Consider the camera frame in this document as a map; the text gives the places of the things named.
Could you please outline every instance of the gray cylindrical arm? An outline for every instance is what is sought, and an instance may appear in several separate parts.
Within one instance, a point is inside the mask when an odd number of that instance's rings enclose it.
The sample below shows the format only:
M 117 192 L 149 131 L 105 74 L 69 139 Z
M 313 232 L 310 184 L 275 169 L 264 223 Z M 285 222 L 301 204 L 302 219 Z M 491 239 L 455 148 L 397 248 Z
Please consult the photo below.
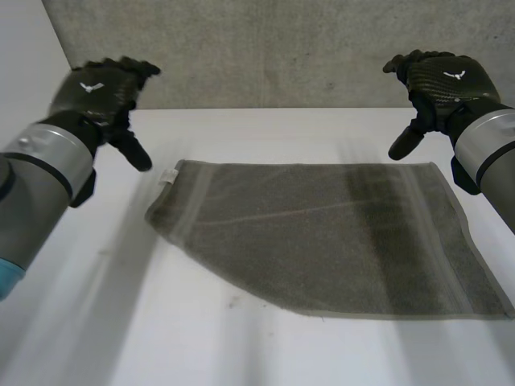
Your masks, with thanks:
M 515 110 L 488 113 L 459 136 L 455 155 L 515 233 Z
M 34 124 L 4 149 L 0 161 L 2 300 L 92 175 L 93 155 L 67 130 Z

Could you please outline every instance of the white logo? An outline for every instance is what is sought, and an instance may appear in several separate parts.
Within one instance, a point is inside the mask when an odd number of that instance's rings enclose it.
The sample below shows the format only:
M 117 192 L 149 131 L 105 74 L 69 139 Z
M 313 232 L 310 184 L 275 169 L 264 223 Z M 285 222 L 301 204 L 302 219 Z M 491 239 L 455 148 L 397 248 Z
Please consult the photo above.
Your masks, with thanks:
M 465 75 L 465 71 L 462 71 L 461 74 L 450 74 L 448 72 L 444 72 L 443 74 L 450 76 L 451 78 L 456 78 L 457 80 L 461 80 Z
M 86 90 L 86 92 L 95 91 L 95 90 L 98 90 L 99 88 L 104 87 L 104 85 L 102 83 L 95 84 L 94 86 L 86 86 L 84 83 L 81 82 L 80 85 L 82 86 L 82 88 L 84 90 Z

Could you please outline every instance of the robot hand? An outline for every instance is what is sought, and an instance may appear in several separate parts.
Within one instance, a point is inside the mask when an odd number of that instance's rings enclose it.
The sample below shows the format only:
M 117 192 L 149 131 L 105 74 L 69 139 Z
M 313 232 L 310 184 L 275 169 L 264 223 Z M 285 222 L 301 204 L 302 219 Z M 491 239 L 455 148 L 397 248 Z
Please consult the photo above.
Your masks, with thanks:
M 50 115 L 0 152 L 0 301 L 20 281 L 68 206 L 92 194 L 100 145 L 116 147 L 138 170 L 152 167 L 129 131 L 129 111 L 159 69 L 121 58 L 88 62 L 62 83 Z
M 390 147 L 389 156 L 396 161 L 408 155 L 431 131 L 449 135 L 455 145 L 460 133 L 452 132 L 449 118 L 466 102 L 495 105 L 492 110 L 505 107 L 499 105 L 501 99 L 486 71 L 468 56 L 417 50 L 406 56 L 396 55 L 383 72 L 397 74 L 417 110 L 417 117 Z M 455 157 L 451 165 L 456 184 L 470 194 L 479 194 L 479 188 Z
M 54 96 L 50 115 L 76 112 L 88 118 L 98 132 L 98 145 L 108 142 L 139 171 L 152 167 L 146 151 L 129 131 L 129 111 L 148 78 L 159 68 L 148 62 L 127 57 L 119 61 L 105 59 L 74 68 Z

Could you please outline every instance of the white side panel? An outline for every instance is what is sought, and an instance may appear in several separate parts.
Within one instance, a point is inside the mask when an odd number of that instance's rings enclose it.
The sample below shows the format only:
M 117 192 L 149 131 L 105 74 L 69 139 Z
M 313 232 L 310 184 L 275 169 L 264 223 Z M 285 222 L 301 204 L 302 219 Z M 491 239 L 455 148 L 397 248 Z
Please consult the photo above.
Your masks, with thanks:
M 45 117 L 69 66 L 39 0 L 0 0 L 0 52 L 1 149 Z M 33 266 L 37 274 L 28 275 L 12 298 L 0 303 L 0 379 L 62 265 L 64 249 L 48 243 Z

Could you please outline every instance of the robotic arm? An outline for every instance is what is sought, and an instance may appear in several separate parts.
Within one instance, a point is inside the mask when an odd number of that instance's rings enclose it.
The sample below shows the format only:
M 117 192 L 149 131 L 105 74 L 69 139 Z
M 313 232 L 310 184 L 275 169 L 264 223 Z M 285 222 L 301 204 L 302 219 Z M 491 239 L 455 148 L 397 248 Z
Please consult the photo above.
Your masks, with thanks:
M 89 62 L 73 69 L 50 108 L 0 153 L 0 300 L 23 278 L 68 206 L 92 194 L 97 148 L 106 142 L 140 171 L 152 162 L 129 129 L 147 62 Z
M 501 104 L 483 67 L 467 56 L 417 50 L 396 55 L 383 71 L 397 74 L 417 110 L 389 156 L 404 158 L 430 131 L 447 135 L 455 183 L 483 193 L 515 232 L 515 109 Z

